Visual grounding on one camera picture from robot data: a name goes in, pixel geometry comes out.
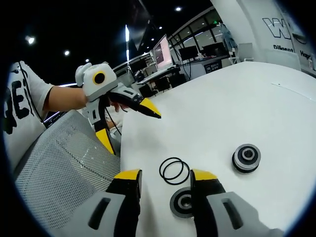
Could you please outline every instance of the computer monitor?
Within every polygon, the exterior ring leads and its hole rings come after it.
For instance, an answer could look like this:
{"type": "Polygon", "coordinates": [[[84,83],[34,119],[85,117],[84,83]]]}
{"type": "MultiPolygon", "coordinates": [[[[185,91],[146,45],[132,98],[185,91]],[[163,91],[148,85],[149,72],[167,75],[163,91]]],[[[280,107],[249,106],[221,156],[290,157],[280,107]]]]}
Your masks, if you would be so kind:
{"type": "Polygon", "coordinates": [[[197,57],[198,56],[198,49],[196,46],[180,48],[179,53],[181,55],[182,60],[187,60],[187,59],[197,57]]]}
{"type": "Polygon", "coordinates": [[[142,70],[143,68],[147,67],[145,59],[141,59],[135,62],[132,62],[130,64],[130,68],[133,73],[138,72],[139,70],[142,70]]]}
{"type": "Polygon", "coordinates": [[[209,57],[212,57],[212,56],[219,57],[219,56],[224,56],[228,54],[222,42],[204,46],[203,51],[204,51],[204,54],[206,54],[206,56],[209,56],[209,57]]]}
{"type": "Polygon", "coordinates": [[[173,65],[169,43],[167,40],[167,36],[159,40],[159,42],[154,47],[154,57],[157,64],[157,69],[161,70],[173,65]]]}

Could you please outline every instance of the hand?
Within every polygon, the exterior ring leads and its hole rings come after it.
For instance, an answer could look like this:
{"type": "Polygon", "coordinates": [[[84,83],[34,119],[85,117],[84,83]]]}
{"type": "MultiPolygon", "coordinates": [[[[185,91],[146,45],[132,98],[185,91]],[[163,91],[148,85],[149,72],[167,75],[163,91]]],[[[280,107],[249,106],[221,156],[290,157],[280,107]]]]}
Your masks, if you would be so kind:
{"type": "Polygon", "coordinates": [[[128,107],[126,105],[122,105],[122,104],[119,104],[118,102],[112,102],[111,101],[111,105],[114,106],[115,108],[115,112],[119,112],[119,108],[121,107],[122,109],[127,109],[128,107]]]}

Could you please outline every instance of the office chair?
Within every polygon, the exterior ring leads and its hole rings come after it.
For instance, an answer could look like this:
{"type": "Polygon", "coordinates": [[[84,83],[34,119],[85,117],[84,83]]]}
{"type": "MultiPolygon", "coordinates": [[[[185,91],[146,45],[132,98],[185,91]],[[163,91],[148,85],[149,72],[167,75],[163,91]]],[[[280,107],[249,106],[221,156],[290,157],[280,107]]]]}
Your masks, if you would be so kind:
{"type": "Polygon", "coordinates": [[[253,47],[252,43],[240,43],[237,49],[237,57],[228,58],[231,64],[253,61],[253,47]]]}
{"type": "Polygon", "coordinates": [[[175,88],[181,84],[186,83],[187,80],[186,80],[184,74],[177,74],[177,75],[169,77],[169,82],[171,84],[171,87],[175,88]]]}
{"type": "Polygon", "coordinates": [[[156,86],[154,87],[154,89],[156,89],[158,91],[164,91],[164,90],[168,90],[170,88],[170,83],[169,83],[167,77],[160,78],[160,79],[156,80],[155,84],[156,84],[156,86]]]}
{"type": "Polygon", "coordinates": [[[45,229],[58,231],[119,172],[120,158],[105,149],[88,120],[72,110],[29,148],[14,176],[32,215],[45,229]]]}
{"type": "Polygon", "coordinates": [[[297,53],[279,49],[264,49],[267,63],[282,65],[301,71],[300,59],[297,53]]]}
{"type": "Polygon", "coordinates": [[[139,88],[139,91],[145,98],[152,97],[155,94],[147,84],[139,88]]]}

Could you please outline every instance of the black rubber o-ring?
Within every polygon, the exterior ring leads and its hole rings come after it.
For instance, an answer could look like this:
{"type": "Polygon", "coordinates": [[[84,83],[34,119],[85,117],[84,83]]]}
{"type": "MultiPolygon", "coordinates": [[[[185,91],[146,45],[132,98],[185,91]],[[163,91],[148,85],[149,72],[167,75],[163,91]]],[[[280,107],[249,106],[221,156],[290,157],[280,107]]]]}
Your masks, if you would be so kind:
{"type": "Polygon", "coordinates": [[[180,158],[177,158],[177,157],[171,157],[171,158],[165,159],[164,162],[161,163],[161,165],[160,165],[160,167],[159,167],[159,174],[160,174],[161,178],[163,178],[165,181],[166,181],[166,180],[173,180],[173,179],[178,178],[178,177],[182,174],[182,171],[183,171],[183,161],[182,161],[180,158]],[[177,175],[174,176],[173,178],[166,178],[166,177],[164,176],[164,171],[166,170],[166,168],[167,168],[169,165],[171,165],[171,164],[173,164],[173,163],[175,163],[175,162],[172,162],[172,163],[168,164],[168,165],[164,168],[163,174],[161,174],[161,168],[162,168],[163,164],[165,164],[168,160],[171,160],[171,159],[177,159],[176,162],[181,162],[182,167],[181,167],[181,170],[180,170],[179,174],[177,174],[177,175]]]}
{"type": "Polygon", "coordinates": [[[177,160],[177,161],[173,161],[173,162],[171,162],[170,164],[168,164],[168,165],[163,169],[162,175],[163,175],[163,179],[164,179],[164,181],[165,181],[166,183],[168,183],[168,184],[170,184],[170,185],[179,185],[179,184],[183,184],[184,182],[186,182],[186,180],[189,178],[189,175],[190,175],[190,168],[189,168],[188,164],[186,164],[184,161],[182,161],[182,160],[177,160]],[[170,165],[173,164],[173,163],[178,163],[178,162],[181,162],[182,165],[185,165],[185,166],[187,167],[187,169],[188,169],[188,175],[187,175],[187,177],[186,177],[184,180],[182,180],[182,181],[179,182],[179,183],[170,183],[168,180],[165,179],[164,173],[165,173],[165,171],[166,171],[166,169],[167,169],[168,166],[170,166],[170,165]]]}

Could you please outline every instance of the desk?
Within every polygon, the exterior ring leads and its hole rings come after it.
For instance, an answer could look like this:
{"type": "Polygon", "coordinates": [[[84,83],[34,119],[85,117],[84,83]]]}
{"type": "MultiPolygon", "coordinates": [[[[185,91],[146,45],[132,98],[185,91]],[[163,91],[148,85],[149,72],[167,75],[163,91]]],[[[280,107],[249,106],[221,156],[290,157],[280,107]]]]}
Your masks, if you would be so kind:
{"type": "MultiPolygon", "coordinates": [[[[161,119],[131,111],[124,118],[121,169],[143,170],[137,236],[196,236],[193,219],[175,217],[171,196],[190,186],[166,184],[159,165],[179,157],[218,176],[254,206],[269,228],[287,231],[308,204],[316,181],[316,80],[300,71],[242,62],[189,81],[152,99],[161,119]],[[256,171],[239,174],[232,154],[257,146],[256,171]]],[[[172,176],[179,167],[171,166],[172,176]]]]}
{"type": "Polygon", "coordinates": [[[215,63],[215,62],[222,62],[222,67],[227,67],[230,66],[230,62],[228,60],[228,56],[220,56],[220,57],[215,57],[215,58],[203,58],[199,60],[195,60],[191,62],[191,66],[189,63],[186,63],[184,65],[180,66],[180,73],[184,74],[189,80],[188,75],[190,75],[190,67],[191,67],[191,79],[195,79],[198,77],[201,77],[206,74],[204,66],[210,63],[215,63]]]}
{"type": "Polygon", "coordinates": [[[153,75],[150,75],[150,76],[144,78],[142,81],[138,82],[137,84],[138,84],[138,85],[145,85],[145,84],[148,83],[149,81],[162,78],[162,77],[164,77],[165,75],[168,75],[168,74],[171,74],[171,73],[175,73],[175,72],[177,72],[177,71],[179,71],[179,69],[176,67],[176,65],[173,65],[173,68],[171,68],[171,69],[163,69],[163,70],[157,71],[154,76],[153,76],[153,75]]]}

